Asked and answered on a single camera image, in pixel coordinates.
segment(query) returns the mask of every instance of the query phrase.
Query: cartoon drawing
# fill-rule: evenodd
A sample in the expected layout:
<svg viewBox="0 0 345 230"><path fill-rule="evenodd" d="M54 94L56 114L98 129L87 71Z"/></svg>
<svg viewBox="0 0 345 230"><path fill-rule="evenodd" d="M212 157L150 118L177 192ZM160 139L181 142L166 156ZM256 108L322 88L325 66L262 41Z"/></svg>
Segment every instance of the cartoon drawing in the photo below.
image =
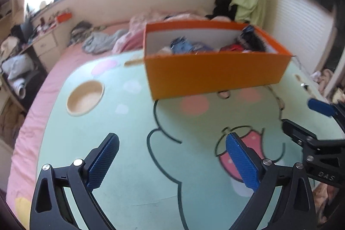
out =
<svg viewBox="0 0 345 230"><path fill-rule="evenodd" d="M225 151L229 132L238 133L261 158L289 158L283 109L269 87L155 101L157 128L147 136L147 147L157 168L177 184L185 230L228 230L249 200L252 190ZM263 227L269 219L270 214L264 217Z"/></svg>

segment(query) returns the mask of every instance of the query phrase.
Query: mattress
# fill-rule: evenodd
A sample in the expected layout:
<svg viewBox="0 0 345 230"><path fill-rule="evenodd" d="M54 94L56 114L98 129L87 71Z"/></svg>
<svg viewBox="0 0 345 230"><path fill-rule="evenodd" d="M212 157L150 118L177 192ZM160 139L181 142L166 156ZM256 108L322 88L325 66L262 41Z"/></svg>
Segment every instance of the mattress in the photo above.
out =
<svg viewBox="0 0 345 230"><path fill-rule="evenodd" d="M127 24L108 27L103 32L113 34ZM49 115L66 78L84 63L111 55L111 51L99 55L86 54L82 44L68 47L51 70L25 118L14 147L12 165L7 184L6 202L18 216L16 199L32 201L37 179L38 155Z"/></svg>

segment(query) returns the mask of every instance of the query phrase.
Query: cardboard box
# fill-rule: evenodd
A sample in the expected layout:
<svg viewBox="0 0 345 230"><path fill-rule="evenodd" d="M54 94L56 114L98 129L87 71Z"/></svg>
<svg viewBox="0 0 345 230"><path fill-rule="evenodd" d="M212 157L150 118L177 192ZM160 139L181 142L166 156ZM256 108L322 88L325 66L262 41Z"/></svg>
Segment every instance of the cardboard box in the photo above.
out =
<svg viewBox="0 0 345 230"><path fill-rule="evenodd" d="M221 48L231 44L245 26L247 24L193 20L147 24L144 62L152 98L157 100L278 83L292 55L257 27L256 34L264 40L268 52L156 54L181 36Z"/></svg>

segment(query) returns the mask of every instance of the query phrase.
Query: blue textured pad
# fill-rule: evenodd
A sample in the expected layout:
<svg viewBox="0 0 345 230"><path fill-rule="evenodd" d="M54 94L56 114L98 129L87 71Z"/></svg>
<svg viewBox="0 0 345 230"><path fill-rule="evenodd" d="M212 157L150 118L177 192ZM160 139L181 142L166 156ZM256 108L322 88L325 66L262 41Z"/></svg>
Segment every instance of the blue textured pad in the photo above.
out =
<svg viewBox="0 0 345 230"><path fill-rule="evenodd" d="M321 113L323 115L326 115L328 117L331 117L335 115L335 111L332 105L328 103L324 103L322 101L316 100L316 99L309 99L308 100L308 107L311 110L314 110L318 113Z"/></svg>
<svg viewBox="0 0 345 230"><path fill-rule="evenodd" d="M258 169L232 134L227 135L225 145L244 184L255 192L260 185L258 180Z"/></svg>
<svg viewBox="0 0 345 230"><path fill-rule="evenodd" d="M113 136L104 146L100 152L98 158L94 161L92 166L89 168L89 178L86 186L90 189L96 189L101 186L101 183L106 176L111 163L113 162L116 153L118 151L118 143L116 138Z"/></svg>

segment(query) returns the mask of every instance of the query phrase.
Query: silver bolt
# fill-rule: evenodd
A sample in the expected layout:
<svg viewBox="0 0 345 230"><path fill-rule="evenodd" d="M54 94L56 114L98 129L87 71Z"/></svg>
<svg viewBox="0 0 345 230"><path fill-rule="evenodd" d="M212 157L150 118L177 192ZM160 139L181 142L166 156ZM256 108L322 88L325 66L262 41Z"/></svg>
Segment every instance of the silver bolt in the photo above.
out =
<svg viewBox="0 0 345 230"><path fill-rule="evenodd" d="M43 167L42 167L42 170L46 171L46 170L49 170L50 168L50 165L49 164L45 164Z"/></svg>
<svg viewBox="0 0 345 230"><path fill-rule="evenodd" d="M263 164L266 166L271 166L272 165L272 161L268 158L265 158L262 160Z"/></svg>
<svg viewBox="0 0 345 230"><path fill-rule="evenodd" d="M297 162L296 163L296 168L298 168L298 169L303 169L304 167L303 167L303 164L302 163L299 163L299 162Z"/></svg>
<svg viewBox="0 0 345 230"><path fill-rule="evenodd" d="M311 156L311 155L308 155L308 156L307 156L307 161L308 161L308 162L313 162L313 161L314 161L314 157Z"/></svg>
<svg viewBox="0 0 345 230"><path fill-rule="evenodd" d="M81 159L75 159L73 161L74 166L80 166L82 163L83 163L83 160L81 160Z"/></svg>

